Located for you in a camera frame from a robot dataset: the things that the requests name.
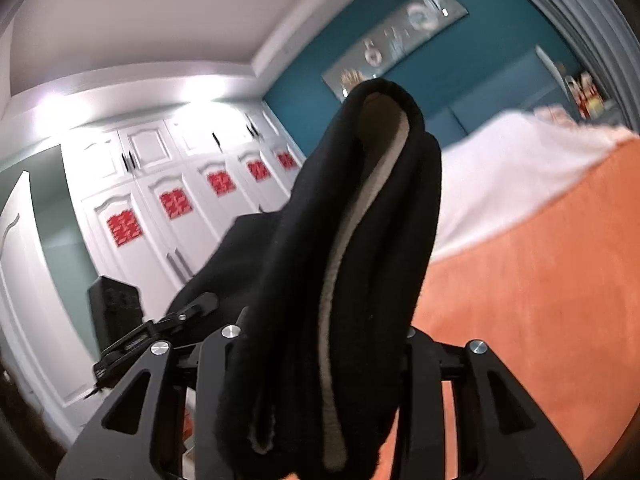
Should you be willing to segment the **black pants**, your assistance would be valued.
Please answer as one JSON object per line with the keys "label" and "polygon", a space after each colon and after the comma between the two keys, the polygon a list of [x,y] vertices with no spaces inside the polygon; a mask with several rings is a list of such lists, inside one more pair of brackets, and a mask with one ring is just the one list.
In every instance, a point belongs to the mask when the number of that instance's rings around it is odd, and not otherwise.
{"label": "black pants", "polygon": [[215,434],[240,479],[369,479],[434,247],[442,152],[399,84],[357,86],[279,210],[236,218],[171,301],[239,321]]}

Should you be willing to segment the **black speaker box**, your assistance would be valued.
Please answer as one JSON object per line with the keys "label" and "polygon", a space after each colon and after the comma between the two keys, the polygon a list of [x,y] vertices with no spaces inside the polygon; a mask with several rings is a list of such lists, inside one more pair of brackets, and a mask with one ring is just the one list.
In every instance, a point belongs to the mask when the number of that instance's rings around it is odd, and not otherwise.
{"label": "black speaker box", "polygon": [[88,298],[101,352],[143,323],[137,287],[100,276],[89,287]]}

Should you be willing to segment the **white door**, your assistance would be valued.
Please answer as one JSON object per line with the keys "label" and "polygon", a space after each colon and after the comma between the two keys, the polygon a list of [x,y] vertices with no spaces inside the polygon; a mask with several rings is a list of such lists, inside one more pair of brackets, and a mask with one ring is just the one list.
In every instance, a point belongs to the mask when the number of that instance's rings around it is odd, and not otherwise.
{"label": "white door", "polygon": [[1,213],[1,330],[48,429],[68,448],[101,399],[88,398],[93,360],[44,258],[26,171]]}

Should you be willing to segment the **white wardrobe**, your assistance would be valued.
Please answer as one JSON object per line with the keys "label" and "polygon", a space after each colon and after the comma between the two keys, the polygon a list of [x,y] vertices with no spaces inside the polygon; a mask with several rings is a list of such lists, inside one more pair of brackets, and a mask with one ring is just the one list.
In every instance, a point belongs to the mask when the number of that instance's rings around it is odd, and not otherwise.
{"label": "white wardrobe", "polygon": [[281,208],[305,156],[262,101],[190,104],[72,131],[70,199],[96,272],[160,318],[236,217]]}

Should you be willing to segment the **orange bed blanket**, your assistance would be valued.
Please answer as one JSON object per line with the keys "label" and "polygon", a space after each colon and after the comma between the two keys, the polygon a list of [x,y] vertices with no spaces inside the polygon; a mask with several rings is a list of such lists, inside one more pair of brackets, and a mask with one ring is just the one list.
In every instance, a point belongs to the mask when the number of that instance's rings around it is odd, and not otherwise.
{"label": "orange bed blanket", "polygon": [[488,343],[586,474],[639,405],[639,145],[487,242],[433,263],[413,317],[433,339]]}

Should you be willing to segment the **white bed sheet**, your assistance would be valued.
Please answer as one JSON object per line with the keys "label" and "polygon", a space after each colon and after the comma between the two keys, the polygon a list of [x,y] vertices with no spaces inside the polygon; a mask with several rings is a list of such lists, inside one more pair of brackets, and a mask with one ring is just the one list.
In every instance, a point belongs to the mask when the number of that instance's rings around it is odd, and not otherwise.
{"label": "white bed sheet", "polygon": [[442,152],[442,203],[432,260],[465,252],[536,214],[616,148],[625,126],[576,122],[559,105],[505,110]]}

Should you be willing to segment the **items on far nightstand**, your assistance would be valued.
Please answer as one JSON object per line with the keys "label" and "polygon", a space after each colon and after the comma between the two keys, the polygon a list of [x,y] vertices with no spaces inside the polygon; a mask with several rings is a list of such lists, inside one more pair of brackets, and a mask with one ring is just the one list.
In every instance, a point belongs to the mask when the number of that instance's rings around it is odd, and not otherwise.
{"label": "items on far nightstand", "polygon": [[604,113],[604,99],[589,72],[582,72],[577,78],[566,76],[565,82],[582,118],[595,120]]}

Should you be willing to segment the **blue headboard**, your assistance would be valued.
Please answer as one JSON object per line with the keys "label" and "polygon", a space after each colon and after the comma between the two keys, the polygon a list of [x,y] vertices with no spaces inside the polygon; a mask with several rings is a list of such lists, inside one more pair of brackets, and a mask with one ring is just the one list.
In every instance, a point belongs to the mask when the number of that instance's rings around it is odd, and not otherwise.
{"label": "blue headboard", "polygon": [[533,112],[552,105],[561,105],[575,120],[582,119],[560,70],[537,46],[426,118],[425,128],[446,148],[505,110]]}

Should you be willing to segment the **grey blue curtain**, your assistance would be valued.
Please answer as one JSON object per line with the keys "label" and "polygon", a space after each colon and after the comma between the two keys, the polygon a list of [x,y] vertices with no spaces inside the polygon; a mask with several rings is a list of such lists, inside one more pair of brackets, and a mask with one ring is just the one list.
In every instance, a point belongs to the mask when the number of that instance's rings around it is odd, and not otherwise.
{"label": "grey blue curtain", "polygon": [[639,40],[614,0],[530,0],[639,129]]}

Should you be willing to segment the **wall picture frame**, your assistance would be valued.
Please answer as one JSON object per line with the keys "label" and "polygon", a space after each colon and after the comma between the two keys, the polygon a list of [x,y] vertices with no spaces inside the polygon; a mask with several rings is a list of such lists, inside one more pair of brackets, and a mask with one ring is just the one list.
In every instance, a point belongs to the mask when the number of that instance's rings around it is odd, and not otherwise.
{"label": "wall picture frame", "polygon": [[468,14],[458,0],[408,0],[356,41],[322,74],[322,80],[343,102],[361,81],[382,77]]}

